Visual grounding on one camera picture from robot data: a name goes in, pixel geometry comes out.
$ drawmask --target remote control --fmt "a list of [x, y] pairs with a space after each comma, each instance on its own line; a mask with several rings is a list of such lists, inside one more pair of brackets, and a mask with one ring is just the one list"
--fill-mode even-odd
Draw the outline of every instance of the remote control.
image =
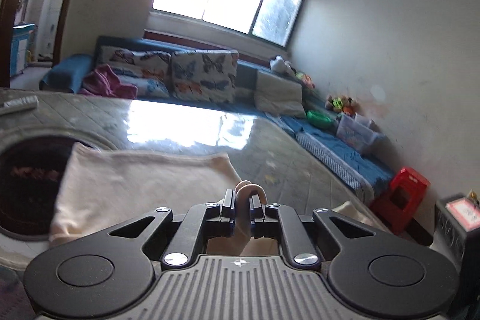
[[24, 110], [35, 109], [38, 107], [38, 98], [35, 95], [28, 97], [8, 100], [0, 106], [0, 115], [22, 112]]

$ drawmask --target butterfly pattern pillow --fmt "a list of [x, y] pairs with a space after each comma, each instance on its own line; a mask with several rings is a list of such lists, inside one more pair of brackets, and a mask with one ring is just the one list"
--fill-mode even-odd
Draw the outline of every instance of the butterfly pattern pillow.
[[125, 48], [102, 46], [100, 63], [108, 64], [117, 75], [166, 82], [171, 55], [161, 51], [135, 52]]
[[172, 77], [177, 98], [233, 102], [238, 58], [236, 51], [175, 52]]
[[137, 97], [145, 98], [169, 98], [170, 94], [166, 86], [156, 79], [144, 79], [141, 77], [132, 77], [118, 75], [122, 83], [132, 84], [137, 87]]

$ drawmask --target blue cabinet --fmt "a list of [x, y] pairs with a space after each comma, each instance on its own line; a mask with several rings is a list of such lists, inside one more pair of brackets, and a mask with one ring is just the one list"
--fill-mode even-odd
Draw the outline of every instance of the blue cabinet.
[[13, 27], [10, 52], [10, 77], [19, 74], [26, 68], [27, 50], [30, 36], [35, 30], [34, 24], [18, 25]]

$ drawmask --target white plush toy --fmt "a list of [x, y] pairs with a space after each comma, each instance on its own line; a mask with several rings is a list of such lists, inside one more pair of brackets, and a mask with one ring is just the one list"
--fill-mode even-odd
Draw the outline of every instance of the white plush toy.
[[278, 74], [295, 76], [291, 64], [291, 62], [283, 60], [282, 56], [277, 56], [274, 60], [270, 60], [270, 69]]

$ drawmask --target pink blanket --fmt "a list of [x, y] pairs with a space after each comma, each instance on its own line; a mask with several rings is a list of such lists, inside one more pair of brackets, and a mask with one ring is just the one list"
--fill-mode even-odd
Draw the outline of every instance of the pink blanket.
[[122, 84], [110, 66], [102, 64], [83, 78], [79, 94], [135, 99], [137, 98], [137, 87], [132, 84]]

